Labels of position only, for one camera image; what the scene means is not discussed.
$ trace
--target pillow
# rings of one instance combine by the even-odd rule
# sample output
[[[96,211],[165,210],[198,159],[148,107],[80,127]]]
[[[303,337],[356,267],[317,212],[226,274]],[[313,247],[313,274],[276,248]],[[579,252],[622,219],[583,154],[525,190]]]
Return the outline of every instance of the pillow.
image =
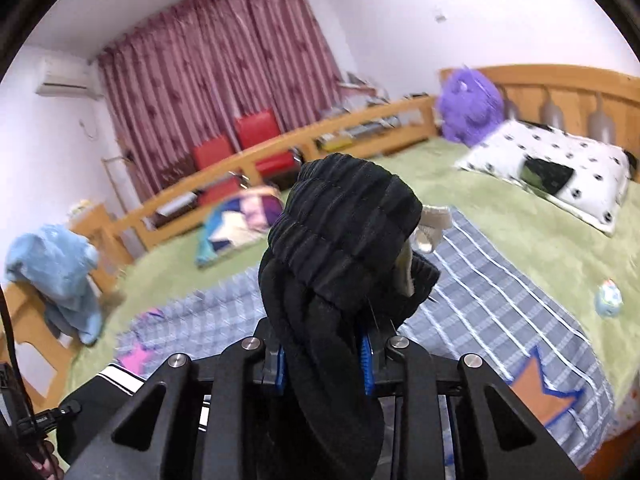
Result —
[[[505,121],[455,167],[493,176],[530,189],[522,177],[527,161],[548,161],[548,167],[570,168],[566,183],[544,197],[606,234],[616,217],[630,178],[629,161],[618,146],[569,135],[551,126]],[[543,164],[528,166],[544,168]]]

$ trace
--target blue plush toy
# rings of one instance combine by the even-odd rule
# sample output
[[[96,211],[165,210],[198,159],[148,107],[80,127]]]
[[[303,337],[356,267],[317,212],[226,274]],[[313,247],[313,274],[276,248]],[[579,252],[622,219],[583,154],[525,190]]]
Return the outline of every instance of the blue plush toy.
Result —
[[[598,289],[595,298],[596,312],[602,317],[616,317],[622,308],[622,294],[611,280]]]

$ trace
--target colorful cloth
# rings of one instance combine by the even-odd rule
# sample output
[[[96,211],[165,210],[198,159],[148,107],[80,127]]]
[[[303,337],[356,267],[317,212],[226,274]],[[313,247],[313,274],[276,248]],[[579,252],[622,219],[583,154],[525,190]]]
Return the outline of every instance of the colorful cloth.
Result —
[[[259,186],[242,190],[211,212],[198,244],[196,265],[212,264],[222,253],[264,237],[282,213],[277,189]]]

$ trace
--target red curtain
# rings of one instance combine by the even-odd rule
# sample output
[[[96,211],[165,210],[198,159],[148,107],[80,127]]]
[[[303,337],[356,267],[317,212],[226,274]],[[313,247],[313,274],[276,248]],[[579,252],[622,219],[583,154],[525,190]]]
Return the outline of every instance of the red curtain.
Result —
[[[339,71],[307,0],[183,0],[98,57],[143,183],[234,119],[272,108],[283,132],[338,102]]]

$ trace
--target white wall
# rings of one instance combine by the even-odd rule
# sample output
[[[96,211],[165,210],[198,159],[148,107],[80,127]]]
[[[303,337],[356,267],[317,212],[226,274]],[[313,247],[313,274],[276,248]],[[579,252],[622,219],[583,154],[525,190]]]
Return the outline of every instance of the white wall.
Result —
[[[394,97],[437,92],[436,70],[460,64],[566,63],[640,76],[594,0],[330,1],[358,69]]]
[[[2,262],[15,237],[45,223],[64,223],[69,208],[83,198],[106,202],[108,210],[120,213],[100,163],[93,102],[34,93],[44,53],[24,46],[0,83]],[[5,283],[4,269],[0,281]]]
[[[98,75],[98,63],[93,62],[91,65],[91,74],[94,82],[94,88],[100,95],[96,100],[92,101],[96,127],[100,135],[100,147],[104,158],[112,158],[122,155],[122,150],[116,141],[116,127],[111,119],[109,107],[104,97],[104,89]],[[133,186],[129,172],[123,161],[114,161],[109,164],[109,170],[113,182],[118,189],[120,198],[124,202],[126,211],[132,211],[140,207],[140,199]]]
[[[331,0],[307,0],[309,6],[318,20],[320,29],[326,38],[331,52],[334,54],[342,76],[346,77],[347,72],[357,72],[358,66],[353,59],[351,48],[347,41],[347,36],[340,24],[340,19],[332,5]]]

